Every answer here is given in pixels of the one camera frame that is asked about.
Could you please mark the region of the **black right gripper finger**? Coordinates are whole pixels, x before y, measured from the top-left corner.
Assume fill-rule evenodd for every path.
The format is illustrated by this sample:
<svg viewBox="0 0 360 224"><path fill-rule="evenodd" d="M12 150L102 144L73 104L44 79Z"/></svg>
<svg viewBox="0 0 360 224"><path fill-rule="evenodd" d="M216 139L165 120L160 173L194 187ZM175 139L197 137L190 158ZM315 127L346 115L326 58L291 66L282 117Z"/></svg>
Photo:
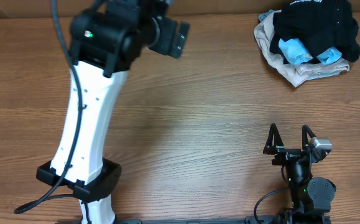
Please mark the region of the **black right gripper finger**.
<svg viewBox="0 0 360 224"><path fill-rule="evenodd" d="M309 139L312 140L315 137L316 137L316 135L309 128L309 126L307 124L304 124L302 126L302 146L303 147L310 147L312 144L310 143Z"/></svg>
<svg viewBox="0 0 360 224"><path fill-rule="evenodd" d="M263 149L263 154L275 155L284 148L282 138L275 123L272 123L269 129L269 135Z"/></svg>

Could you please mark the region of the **black t-shirt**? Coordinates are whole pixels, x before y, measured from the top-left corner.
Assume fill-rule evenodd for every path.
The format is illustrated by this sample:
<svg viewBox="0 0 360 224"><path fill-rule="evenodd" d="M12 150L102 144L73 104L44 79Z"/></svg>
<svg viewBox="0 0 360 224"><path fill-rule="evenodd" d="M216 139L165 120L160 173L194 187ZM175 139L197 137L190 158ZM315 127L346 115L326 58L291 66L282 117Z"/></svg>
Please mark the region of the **black t-shirt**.
<svg viewBox="0 0 360 224"><path fill-rule="evenodd" d="M299 39L312 57L334 47L350 62L359 59L359 26L347 0L291 2L274 13L273 25L277 37Z"/></svg>

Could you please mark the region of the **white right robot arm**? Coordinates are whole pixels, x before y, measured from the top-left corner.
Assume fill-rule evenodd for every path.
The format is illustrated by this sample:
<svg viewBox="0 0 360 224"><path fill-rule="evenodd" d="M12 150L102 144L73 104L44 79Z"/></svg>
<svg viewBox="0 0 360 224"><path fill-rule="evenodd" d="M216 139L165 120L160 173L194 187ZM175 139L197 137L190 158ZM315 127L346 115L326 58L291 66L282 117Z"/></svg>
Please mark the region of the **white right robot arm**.
<svg viewBox="0 0 360 224"><path fill-rule="evenodd" d="M302 126L301 148L286 148L276 124L271 124L263 153L273 155L272 165L281 167L281 175L287 186L257 201L253 211L255 221L263 222L257 216L257 208L265 198L288 190L292 206L270 217L269 223L330 223L327 213L331 210L336 186L328 179L314 177L312 165L325 159L332 148L329 139L318 138L306 124Z"/></svg>

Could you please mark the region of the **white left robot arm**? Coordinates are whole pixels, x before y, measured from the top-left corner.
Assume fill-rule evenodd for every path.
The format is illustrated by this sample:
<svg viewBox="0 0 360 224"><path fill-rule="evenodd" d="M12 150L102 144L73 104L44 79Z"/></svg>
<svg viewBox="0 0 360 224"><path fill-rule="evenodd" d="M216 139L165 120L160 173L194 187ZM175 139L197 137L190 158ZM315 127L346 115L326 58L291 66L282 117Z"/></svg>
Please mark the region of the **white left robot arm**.
<svg viewBox="0 0 360 224"><path fill-rule="evenodd" d="M105 159L104 142L114 104L128 71L143 48L181 56L189 24L166 16L169 1L100 1L70 24L71 90L62 138L51 161L37 169L38 180L67 186L81 205L82 223L114 223L111 193L121 166Z"/></svg>

